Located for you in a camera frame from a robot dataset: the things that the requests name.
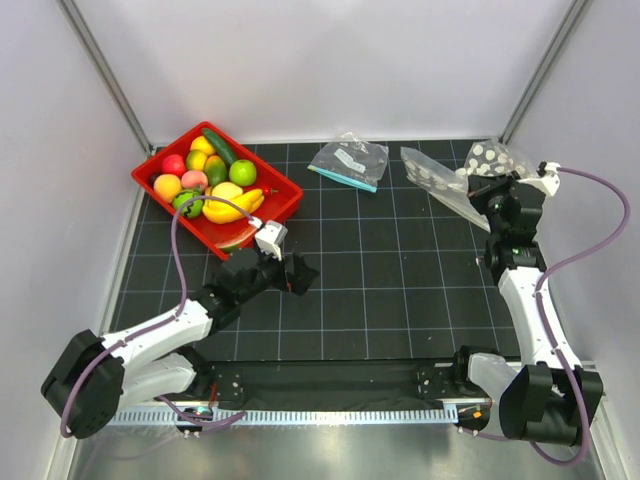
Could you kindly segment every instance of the plastic bag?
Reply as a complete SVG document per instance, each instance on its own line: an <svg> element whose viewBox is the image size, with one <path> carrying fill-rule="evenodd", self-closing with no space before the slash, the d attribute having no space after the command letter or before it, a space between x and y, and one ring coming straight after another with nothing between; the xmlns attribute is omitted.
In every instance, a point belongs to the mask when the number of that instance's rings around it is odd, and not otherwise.
<svg viewBox="0 0 640 480"><path fill-rule="evenodd" d="M411 182L486 231L489 231L486 217L476 212L467 197L468 176L493 177L514 170L522 178L538 176L531 164L521 155L509 152L507 147L496 140L474 143L467 155L465 166L455 172L412 148L402 147L400 156L407 169L407 178Z"/></svg>
<svg viewBox="0 0 640 480"><path fill-rule="evenodd" d="M388 147L366 142L349 132L325 145L308 168L345 185L375 192L388 162Z"/></svg>

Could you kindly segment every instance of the green apple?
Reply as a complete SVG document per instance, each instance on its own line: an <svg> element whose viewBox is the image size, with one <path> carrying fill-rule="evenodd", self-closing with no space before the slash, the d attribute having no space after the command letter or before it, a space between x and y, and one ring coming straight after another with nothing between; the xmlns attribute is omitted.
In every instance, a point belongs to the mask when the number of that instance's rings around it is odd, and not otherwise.
<svg viewBox="0 0 640 480"><path fill-rule="evenodd" d="M253 185L257 177L256 166L249 160L236 160L229 168L229 180L241 187Z"/></svg>

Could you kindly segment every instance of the white label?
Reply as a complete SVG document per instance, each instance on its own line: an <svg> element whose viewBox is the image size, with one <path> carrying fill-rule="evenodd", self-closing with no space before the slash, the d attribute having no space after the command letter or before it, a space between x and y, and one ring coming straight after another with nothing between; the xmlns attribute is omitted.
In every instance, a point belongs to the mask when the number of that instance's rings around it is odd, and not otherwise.
<svg viewBox="0 0 640 480"><path fill-rule="evenodd" d="M351 155L349 155L347 152L345 152L341 148L336 150L334 155L338 157L338 160L344 163L351 170L355 170L358 173L364 173L365 166L362 165L361 163L356 162Z"/></svg>

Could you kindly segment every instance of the white wall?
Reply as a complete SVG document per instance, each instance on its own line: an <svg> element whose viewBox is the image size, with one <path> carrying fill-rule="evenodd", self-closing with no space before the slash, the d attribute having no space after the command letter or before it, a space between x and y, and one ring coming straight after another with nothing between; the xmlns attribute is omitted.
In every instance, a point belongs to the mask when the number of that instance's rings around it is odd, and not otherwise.
<svg viewBox="0 0 640 480"><path fill-rule="evenodd" d="M570 0L78 0L150 140L502 133Z"/></svg>
<svg viewBox="0 0 640 480"><path fill-rule="evenodd" d="M140 147L52 0L0 7L0 465L42 478L59 419L40 386L99 325Z"/></svg>
<svg viewBox="0 0 640 480"><path fill-rule="evenodd" d="M593 2L513 146L608 178L630 197L627 231L610 248L568 267L552 283L568 338L592 358L640 465L640 3ZM587 180L562 178L546 208L540 241L550 262L609 234L622 209Z"/></svg>

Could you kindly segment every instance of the red apple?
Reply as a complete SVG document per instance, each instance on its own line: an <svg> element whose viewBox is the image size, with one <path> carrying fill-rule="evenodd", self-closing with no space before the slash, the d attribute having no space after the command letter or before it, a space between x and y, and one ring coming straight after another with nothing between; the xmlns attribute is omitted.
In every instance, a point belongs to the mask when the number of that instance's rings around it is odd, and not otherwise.
<svg viewBox="0 0 640 480"><path fill-rule="evenodd" d="M175 175L180 178L187 171L187 167L184 164L184 159L174 153L173 155L169 155L162 160L162 173L170 173L171 175Z"/></svg>

